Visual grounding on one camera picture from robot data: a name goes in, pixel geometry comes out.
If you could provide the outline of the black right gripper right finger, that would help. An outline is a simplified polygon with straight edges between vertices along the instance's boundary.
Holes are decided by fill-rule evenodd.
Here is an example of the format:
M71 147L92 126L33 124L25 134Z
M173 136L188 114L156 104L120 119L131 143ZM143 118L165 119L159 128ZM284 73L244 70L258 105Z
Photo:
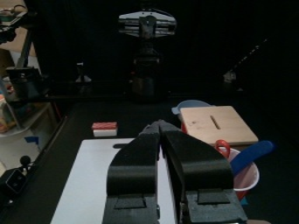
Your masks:
M177 224L246 224L228 160L168 122L159 129Z

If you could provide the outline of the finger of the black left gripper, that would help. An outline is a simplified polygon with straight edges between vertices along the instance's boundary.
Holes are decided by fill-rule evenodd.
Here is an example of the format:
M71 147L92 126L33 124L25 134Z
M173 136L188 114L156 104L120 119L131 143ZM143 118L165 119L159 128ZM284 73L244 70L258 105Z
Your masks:
M144 39L148 39L147 18L145 17L140 17L139 18L139 22L140 22L140 34L141 34L141 37Z
M148 38L151 39L155 36L155 25L156 25L156 18L153 16L148 16Z

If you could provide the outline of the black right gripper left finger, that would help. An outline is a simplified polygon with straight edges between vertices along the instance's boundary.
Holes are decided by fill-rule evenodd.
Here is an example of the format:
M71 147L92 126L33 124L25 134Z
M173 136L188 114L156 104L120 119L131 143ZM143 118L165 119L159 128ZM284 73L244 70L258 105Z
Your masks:
M157 122L119 150L107 169L107 202L101 224L157 224Z

